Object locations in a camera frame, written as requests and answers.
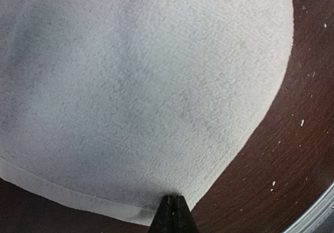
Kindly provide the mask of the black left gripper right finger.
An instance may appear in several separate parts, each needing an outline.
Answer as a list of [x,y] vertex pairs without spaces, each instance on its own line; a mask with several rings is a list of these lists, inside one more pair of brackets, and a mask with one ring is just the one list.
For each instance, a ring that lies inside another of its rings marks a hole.
[[172,232],[199,233],[192,213],[183,196],[173,197],[172,221]]

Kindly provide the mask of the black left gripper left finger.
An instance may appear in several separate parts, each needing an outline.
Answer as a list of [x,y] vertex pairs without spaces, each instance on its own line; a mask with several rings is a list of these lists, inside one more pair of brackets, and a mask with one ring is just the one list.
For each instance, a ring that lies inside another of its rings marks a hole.
[[166,195],[162,198],[157,212],[149,228],[149,233],[172,233],[174,212],[174,197]]

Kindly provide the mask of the white terry towel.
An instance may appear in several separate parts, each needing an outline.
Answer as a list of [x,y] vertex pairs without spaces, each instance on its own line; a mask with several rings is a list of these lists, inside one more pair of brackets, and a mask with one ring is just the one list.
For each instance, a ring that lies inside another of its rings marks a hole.
[[150,225],[193,208],[263,120],[292,0],[1,0],[1,178]]

